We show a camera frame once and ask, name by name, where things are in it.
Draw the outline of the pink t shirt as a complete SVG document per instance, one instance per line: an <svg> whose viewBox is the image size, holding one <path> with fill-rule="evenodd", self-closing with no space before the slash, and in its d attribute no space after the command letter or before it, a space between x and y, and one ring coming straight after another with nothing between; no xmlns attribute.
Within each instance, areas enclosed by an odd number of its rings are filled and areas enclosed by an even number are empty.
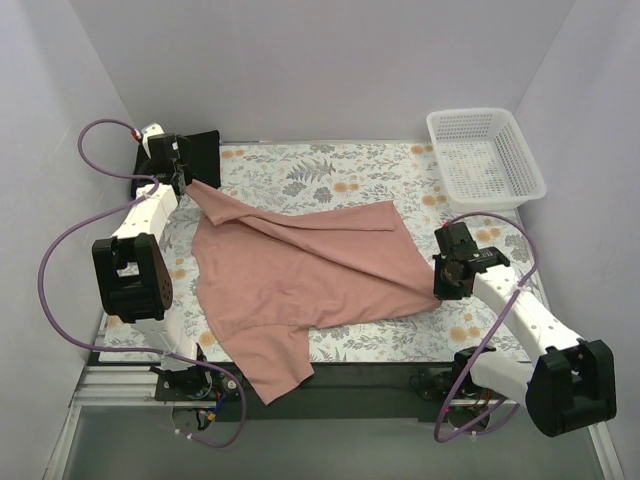
<svg viewBox="0 0 640 480"><path fill-rule="evenodd" d="M434 272L390 201L287 216L201 182L197 298L264 403L313 374L309 332L438 308Z"/></svg>

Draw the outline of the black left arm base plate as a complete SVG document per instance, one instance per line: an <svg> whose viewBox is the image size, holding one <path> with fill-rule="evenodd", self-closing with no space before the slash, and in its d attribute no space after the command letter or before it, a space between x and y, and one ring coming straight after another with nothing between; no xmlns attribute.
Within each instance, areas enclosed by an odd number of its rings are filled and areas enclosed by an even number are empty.
<svg viewBox="0 0 640 480"><path fill-rule="evenodd" d="M240 399L239 383L218 371L199 366L181 371L162 370L152 366L149 371L157 376L154 396L157 401Z"/></svg>

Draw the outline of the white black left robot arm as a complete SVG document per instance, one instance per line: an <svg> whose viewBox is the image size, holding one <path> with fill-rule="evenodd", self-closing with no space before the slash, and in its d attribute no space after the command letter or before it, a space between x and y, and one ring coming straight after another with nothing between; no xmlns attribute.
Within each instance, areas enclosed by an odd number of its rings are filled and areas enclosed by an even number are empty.
<svg viewBox="0 0 640 480"><path fill-rule="evenodd" d="M184 321L171 311L172 279L159 241L169 217L184 194L186 154L176 134L153 123L139 137L149 160L149 183L136 189L137 201L121 226L107 239L94 242L92 257L104 311L118 317L144 337L145 346L161 357L165 371L182 371L178 387L193 400L205 398L213 386L211 373L194 360L202 358Z"/></svg>

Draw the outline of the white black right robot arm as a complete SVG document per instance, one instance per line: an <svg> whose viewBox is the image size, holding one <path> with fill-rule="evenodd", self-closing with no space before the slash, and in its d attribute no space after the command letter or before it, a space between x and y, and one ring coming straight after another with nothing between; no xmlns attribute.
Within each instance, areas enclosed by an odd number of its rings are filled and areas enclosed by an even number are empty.
<svg viewBox="0 0 640 480"><path fill-rule="evenodd" d="M588 341L557 319L527 290L495 247L478 247L461 219L435 232L434 294L443 301L475 297L518 340L529 361L510 359L484 338L455 354L445 397L475 397L484 389L524 407L548 437L613 419L617 414L614 356L601 340Z"/></svg>

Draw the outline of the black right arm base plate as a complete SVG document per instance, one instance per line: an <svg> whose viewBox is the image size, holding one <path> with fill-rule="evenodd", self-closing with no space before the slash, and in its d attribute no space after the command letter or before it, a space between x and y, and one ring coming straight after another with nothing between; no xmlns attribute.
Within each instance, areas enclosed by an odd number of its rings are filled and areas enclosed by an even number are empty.
<svg viewBox="0 0 640 480"><path fill-rule="evenodd" d="M410 389L423 400L444 401L453 386L454 379L450 369L419 368L408 381ZM474 404L488 403L500 395L482 387L462 385L456 392L455 400L470 400Z"/></svg>

